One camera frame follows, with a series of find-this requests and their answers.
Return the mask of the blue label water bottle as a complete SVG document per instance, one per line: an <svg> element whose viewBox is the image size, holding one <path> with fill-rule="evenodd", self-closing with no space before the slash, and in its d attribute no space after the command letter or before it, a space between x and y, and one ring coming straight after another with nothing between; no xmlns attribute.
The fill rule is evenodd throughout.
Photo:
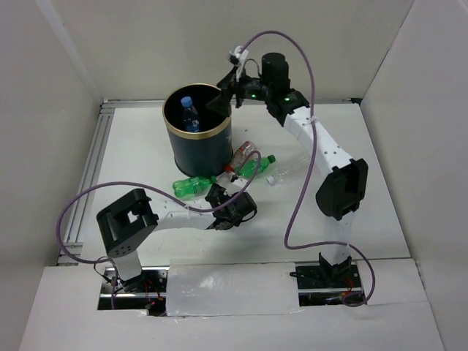
<svg viewBox="0 0 468 351"><path fill-rule="evenodd" d="M183 108L183 121L187 132L198 133L200 131L200 119L191 97L181 99Z"/></svg>

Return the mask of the green bottle with cap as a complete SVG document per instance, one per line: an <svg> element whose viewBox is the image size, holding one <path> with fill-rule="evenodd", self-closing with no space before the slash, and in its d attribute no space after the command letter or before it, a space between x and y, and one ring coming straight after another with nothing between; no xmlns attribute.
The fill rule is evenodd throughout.
<svg viewBox="0 0 468 351"><path fill-rule="evenodd" d="M257 157L253 157L248 162L244 164L244 166L238 166L235 169L235 173L243 178L250 179L254 175L254 171L257 169L255 173L256 176L266 171L270 165L272 165L276 161L276 157L272 155L268 155L266 157L262 157L260 160L260 166L257 168Z"/></svg>

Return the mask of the clear crushed plastic bottle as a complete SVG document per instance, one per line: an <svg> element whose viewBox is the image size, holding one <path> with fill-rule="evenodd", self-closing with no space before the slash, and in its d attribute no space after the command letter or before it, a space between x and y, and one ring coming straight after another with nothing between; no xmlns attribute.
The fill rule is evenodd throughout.
<svg viewBox="0 0 468 351"><path fill-rule="evenodd" d="M269 186L286 184L295 181L307 173L311 161L310 156L298 156L281 164L278 164L267 176Z"/></svg>

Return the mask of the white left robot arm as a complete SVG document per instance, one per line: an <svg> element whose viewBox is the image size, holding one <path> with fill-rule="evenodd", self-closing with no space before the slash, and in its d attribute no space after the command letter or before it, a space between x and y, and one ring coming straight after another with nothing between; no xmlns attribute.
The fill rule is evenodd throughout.
<svg viewBox="0 0 468 351"><path fill-rule="evenodd" d="M137 188L120 197L97 214L97 223L107 256L118 273L125 292L139 290L148 276L142 269L137 248L157 230L193 228L229 230L255 216L257 204L250 194L229 196L218 184L199 200L179 205L160 200L151 207L151 198Z"/></svg>

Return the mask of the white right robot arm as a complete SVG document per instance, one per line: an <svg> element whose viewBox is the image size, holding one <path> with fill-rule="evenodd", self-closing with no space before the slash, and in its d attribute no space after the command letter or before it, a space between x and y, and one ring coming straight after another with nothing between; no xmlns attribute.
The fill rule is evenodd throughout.
<svg viewBox="0 0 468 351"><path fill-rule="evenodd" d="M331 250L319 254L319 278L324 285L334 287L351 265L347 248L350 223L365 196L369 166L364 159L349 155L314 117L304 95L291 88L284 55L266 53L256 78L246 74L247 56L240 48L229 54L233 68L217 83L220 93L206 107L227 117L232 100L236 107L246 99L264 102L269 114L311 154L314 167L323 177L315 199L325 215L331 242Z"/></svg>

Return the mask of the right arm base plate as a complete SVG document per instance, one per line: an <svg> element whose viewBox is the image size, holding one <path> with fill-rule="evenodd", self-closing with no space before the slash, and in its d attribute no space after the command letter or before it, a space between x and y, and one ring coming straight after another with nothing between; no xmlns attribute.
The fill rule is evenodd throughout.
<svg viewBox="0 0 468 351"><path fill-rule="evenodd" d="M319 254L318 263L295 265L289 275L296 281L300 307L361 305L366 297L351 256L331 265Z"/></svg>

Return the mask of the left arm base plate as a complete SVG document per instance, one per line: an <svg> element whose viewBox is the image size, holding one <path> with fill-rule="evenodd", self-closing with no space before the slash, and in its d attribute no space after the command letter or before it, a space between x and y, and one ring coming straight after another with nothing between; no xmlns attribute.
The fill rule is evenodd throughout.
<svg viewBox="0 0 468 351"><path fill-rule="evenodd" d="M116 279L115 269L106 267L102 278L97 309L142 310L148 316L165 317L169 267L143 267L143 275L133 282Z"/></svg>

